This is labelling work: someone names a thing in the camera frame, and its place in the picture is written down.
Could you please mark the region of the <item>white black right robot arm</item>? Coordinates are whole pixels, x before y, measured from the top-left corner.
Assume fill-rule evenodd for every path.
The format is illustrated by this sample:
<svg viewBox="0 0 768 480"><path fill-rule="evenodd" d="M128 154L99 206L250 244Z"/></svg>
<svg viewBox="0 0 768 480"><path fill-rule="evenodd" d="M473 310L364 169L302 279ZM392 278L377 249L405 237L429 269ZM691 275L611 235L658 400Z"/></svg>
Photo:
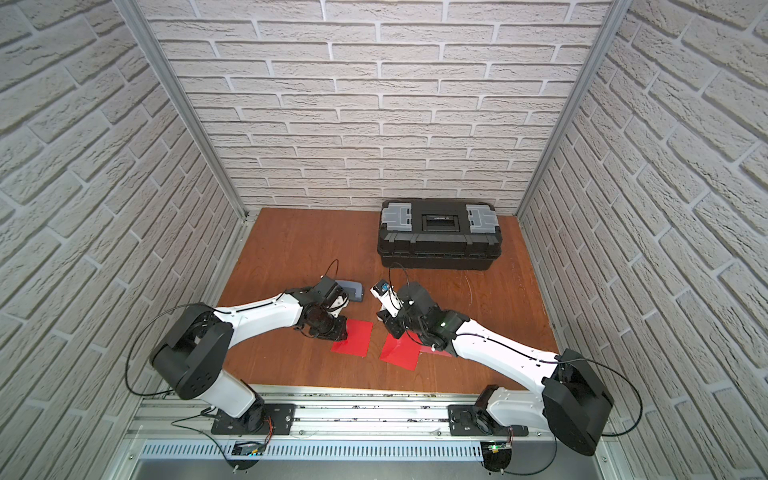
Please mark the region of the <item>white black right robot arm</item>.
<svg viewBox="0 0 768 480"><path fill-rule="evenodd" d="M571 450L595 454L614 400L579 352L543 351L506 338L465 314L440 308L417 282L396 291L381 280L371 294L381 302L377 317L394 338L414 335L430 349L482 364L531 393L524 402L502 387L486 388L478 408L496 424L546 428Z"/></svg>

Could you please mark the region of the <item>grey hole punch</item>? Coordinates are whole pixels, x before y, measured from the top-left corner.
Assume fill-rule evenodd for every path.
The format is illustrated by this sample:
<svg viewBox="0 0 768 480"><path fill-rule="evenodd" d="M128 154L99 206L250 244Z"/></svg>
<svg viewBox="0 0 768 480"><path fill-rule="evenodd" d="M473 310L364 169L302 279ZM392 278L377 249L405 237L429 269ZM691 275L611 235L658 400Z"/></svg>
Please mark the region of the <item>grey hole punch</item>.
<svg viewBox="0 0 768 480"><path fill-rule="evenodd" d="M338 280L337 284L343 289L351 302L363 301L364 291L360 282Z"/></svg>

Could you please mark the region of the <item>red envelope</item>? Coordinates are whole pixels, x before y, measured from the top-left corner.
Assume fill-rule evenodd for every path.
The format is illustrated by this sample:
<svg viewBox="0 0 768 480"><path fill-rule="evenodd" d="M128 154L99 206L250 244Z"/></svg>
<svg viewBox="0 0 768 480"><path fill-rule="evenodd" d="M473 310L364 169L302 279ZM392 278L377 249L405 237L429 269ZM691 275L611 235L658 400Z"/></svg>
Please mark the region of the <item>red envelope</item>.
<svg viewBox="0 0 768 480"><path fill-rule="evenodd" d="M388 334L379 359L390 365L415 371L420 353L420 345L407 334L404 334L399 339Z"/></svg>
<svg viewBox="0 0 768 480"><path fill-rule="evenodd" d="M347 338L334 342L332 352L364 358L368 354L373 324L368 321L347 320Z"/></svg>
<svg viewBox="0 0 768 480"><path fill-rule="evenodd" d="M436 350L428 346L421 346L419 347L419 349L420 349L419 350L420 353L422 354L431 354L431 355L437 355L437 356L448 357L448 358L453 357L453 355L448 351Z"/></svg>

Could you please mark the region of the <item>aluminium left corner post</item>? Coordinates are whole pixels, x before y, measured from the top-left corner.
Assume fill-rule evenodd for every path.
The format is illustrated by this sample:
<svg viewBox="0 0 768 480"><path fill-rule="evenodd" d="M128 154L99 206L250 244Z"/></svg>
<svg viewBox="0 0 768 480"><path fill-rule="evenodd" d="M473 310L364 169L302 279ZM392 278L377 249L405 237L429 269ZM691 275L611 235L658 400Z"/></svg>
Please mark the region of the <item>aluminium left corner post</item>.
<svg viewBox="0 0 768 480"><path fill-rule="evenodd" d="M149 22L144 17L138 2L133 0L117 0L115 5L234 212L241 220L247 220L249 217L248 211L227 174L181 81L152 32Z"/></svg>

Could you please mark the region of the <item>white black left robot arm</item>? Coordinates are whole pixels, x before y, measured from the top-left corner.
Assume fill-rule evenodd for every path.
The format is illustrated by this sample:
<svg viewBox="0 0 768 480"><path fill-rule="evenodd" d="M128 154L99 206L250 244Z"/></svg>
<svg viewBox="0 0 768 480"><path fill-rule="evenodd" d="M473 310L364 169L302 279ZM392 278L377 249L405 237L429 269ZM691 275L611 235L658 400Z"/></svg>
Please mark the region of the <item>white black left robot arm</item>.
<svg viewBox="0 0 768 480"><path fill-rule="evenodd" d="M149 363L181 399L202 400L232 420L237 433L256 433L266 422L264 401L245 381L226 372L229 350L264 333L291 328L320 340L347 338L348 292L323 276L310 287L288 289L233 307L194 303L149 355Z"/></svg>

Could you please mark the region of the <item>aluminium right corner post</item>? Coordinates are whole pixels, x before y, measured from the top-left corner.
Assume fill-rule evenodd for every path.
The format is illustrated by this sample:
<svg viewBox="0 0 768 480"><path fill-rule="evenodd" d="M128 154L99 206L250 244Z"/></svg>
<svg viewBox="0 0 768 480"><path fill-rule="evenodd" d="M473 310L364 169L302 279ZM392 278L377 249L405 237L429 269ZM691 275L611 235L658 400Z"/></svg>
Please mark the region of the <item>aluminium right corner post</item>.
<svg viewBox="0 0 768 480"><path fill-rule="evenodd" d="M613 1L610 8L607 10L603 23L597 32L595 41L588 51L588 55L579 71L574 86L566 99L564 107L548 139L547 145L543 150L533 176L525 190L524 196L520 201L515 213L517 218L521 218L529 209L536 190L542 184L544 174L554 159L556 149L560 142L565 138L568 127L576 117L577 111L588 93L597 71L607 55L618 29L632 3L632 0Z"/></svg>

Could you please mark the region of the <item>black plastic toolbox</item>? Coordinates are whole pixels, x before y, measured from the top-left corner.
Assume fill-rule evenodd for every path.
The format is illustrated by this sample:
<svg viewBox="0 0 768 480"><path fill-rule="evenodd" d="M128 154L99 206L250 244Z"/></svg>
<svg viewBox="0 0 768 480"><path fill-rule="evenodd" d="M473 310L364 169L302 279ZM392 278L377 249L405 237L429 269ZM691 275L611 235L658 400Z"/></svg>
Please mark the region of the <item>black plastic toolbox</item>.
<svg viewBox="0 0 768 480"><path fill-rule="evenodd" d="M502 242L496 210L485 202L401 198L381 207L377 251L387 268L484 271Z"/></svg>

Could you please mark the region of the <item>aluminium corner post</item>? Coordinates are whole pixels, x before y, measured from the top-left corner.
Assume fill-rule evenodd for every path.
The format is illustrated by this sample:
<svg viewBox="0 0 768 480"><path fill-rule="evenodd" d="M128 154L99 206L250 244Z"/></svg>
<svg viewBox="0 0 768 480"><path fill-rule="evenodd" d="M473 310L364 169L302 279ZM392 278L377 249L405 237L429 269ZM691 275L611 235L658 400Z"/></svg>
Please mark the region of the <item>aluminium corner post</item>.
<svg viewBox="0 0 768 480"><path fill-rule="evenodd" d="M632 3L632 0L613 1L610 8L607 10L603 23L597 32L595 41L588 51L588 55L579 71L574 86L566 99L564 107L548 139L547 145L543 150L533 176L525 190L524 196L520 201L515 213L517 218L521 218L529 209L536 190L542 184L544 174L554 159L556 149L560 142L565 138L568 127L576 117L577 111L588 93L597 71L607 55L618 29Z"/></svg>
<svg viewBox="0 0 768 480"><path fill-rule="evenodd" d="M152 32L149 22L144 17L138 2L133 0L117 0L115 5L234 212L241 220L247 220L249 217L248 211L227 174L181 81Z"/></svg>

